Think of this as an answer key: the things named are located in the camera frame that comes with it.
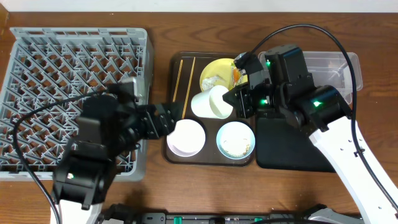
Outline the wooden chopstick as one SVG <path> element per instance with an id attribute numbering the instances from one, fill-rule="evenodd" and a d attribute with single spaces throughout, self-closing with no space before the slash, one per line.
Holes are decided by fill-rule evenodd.
<path id="1" fill-rule="evenodd" d="M 174 88 L 174 94 L 173 94 L 172 102 L 175 102 L 176 97 L 177 97 L 178 85 L 179 85 L 179 81 L 180 81 L 182 67 L 183 67 L 183 59 L 180 60 L 180 65 L 179 65 L 179 68 L 178 68 L 177 80 L 176 80 L 176 85 L 175 85 L 175 88 Z"/>
<path id="2" fill-rule="evenodd" d="M 185 118 L 185 114 L 186 114 L 186 111 L 187 111 L 190 88 L 191 88 L 191 85 L 192 85 L 192 78 L 193 78 L 193 73 L 194 73 L 194 69 L 195 69 L 195 61 L 196 61 L 196 57 L 193 58 L 192 67 L 191 67 L 191 70 L 190 70 L 190 76 L 189 76 L 189 80 L 188 80 L 187 92 L 186 92 L 186 95 L 185 95 L 185 101 L 184 101 L 183 112 L 182 112 L 182 119 Z"/>

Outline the white plastic cup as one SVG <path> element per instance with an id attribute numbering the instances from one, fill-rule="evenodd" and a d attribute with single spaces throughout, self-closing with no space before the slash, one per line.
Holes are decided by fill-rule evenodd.
<path id="1" fill-rule="evenodd" d="M 191 101 L 193 114 L 199 118 L 228 118 L 233 112 L 233 107 L 223 99 L 227 92 L 226 87 L 217 85 L 195 95 Z"/>

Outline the light blue bowl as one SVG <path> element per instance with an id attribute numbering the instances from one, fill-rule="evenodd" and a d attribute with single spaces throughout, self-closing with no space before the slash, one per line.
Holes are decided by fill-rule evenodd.
<path id="1" fill-rule="evenodd" d="M 216 145 L 225 157 L 240 160 L 252 154 L 256 139 L 254 132 L 247 124 L 232 121 L 220 127 L 216 135 Z"/>

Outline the aluminium foil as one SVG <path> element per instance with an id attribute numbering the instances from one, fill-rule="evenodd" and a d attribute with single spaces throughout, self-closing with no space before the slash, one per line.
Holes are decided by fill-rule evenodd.
<path id="1" fill-rule="evenodd" d="M 213 76 L 213 77 L 204 78 L 201 83 L 201 89 L 203 91 L 211 89 L 216 85 L 216 82 L 218 82 L 218 81 L 223 81 L 223 79 L 221 77 L 219 77 L 218 75 Z"/>

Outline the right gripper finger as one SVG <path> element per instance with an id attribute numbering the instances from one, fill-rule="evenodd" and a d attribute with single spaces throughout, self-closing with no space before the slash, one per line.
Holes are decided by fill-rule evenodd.
<path id="1" fill-rule="evenodd" d="M 243 104 L 244 88 L 237 86 L 223 95 L 223 101 L 231 106 L 241 106 Z"/>
<path id="2" fill-rule="evenodd" d="M 250 118 L 254 115 L 251 98 L 249 96 L 241 96 L 238 98 L 238 116 L 240 118 Z"/>

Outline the green snack wrapper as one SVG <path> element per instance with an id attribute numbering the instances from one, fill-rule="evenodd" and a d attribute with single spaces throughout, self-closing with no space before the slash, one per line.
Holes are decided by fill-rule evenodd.
<path id="1" fill-rule="evenodd" d="M 242 84 L 243 76 L 241 72 L 236 68 L 235 64 L 231 64 L 231 88 L 234 88 L 237 85 Z"/>

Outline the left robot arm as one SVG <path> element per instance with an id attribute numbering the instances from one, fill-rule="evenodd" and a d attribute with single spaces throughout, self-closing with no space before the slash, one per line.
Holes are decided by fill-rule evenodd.
<path id="1" fill-rule="evenodd" d="M 78 136 L 53 173 L 51 223 L 95 223 L 116 176 L 116 158 L 143 139 L 174 131 L 183 103 L 138 105 L 132 78 L 106 86 L 83 103 Z"/>

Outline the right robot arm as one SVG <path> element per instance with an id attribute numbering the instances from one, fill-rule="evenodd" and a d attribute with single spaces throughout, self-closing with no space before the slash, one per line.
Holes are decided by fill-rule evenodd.
<path id="1" fill-rule="evenodd" d="M 264 112 L 284 118 L 326 157 L 365 223 L 397 223 L 397 187 L 359 140 L 354 106 L 335 87 L 315 85 L 300 47 L 274 47 L 263 58 L 245 52 L 233 63 L 248 78 L 223 95 L 238 117 Z"/>

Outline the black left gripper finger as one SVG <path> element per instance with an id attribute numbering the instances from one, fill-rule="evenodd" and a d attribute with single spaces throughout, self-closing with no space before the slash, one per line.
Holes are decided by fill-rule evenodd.
<path id="1" fill-rule="evenodd" d="M 157 116 L 161 121 L 165 121 L 167 124 L 175 124 L 182 119 L 182 102 L 160 103 L 155 105 L 155 108 L 158 113 Z"/>
<path id="2" fill-rule="evenodd" d="M 176 127 L 176 120 L 174 119 L 164 119 L 164 120 L 160 120 L 160 136 L 167 136 L 169 134 L 171 134 Z"/>

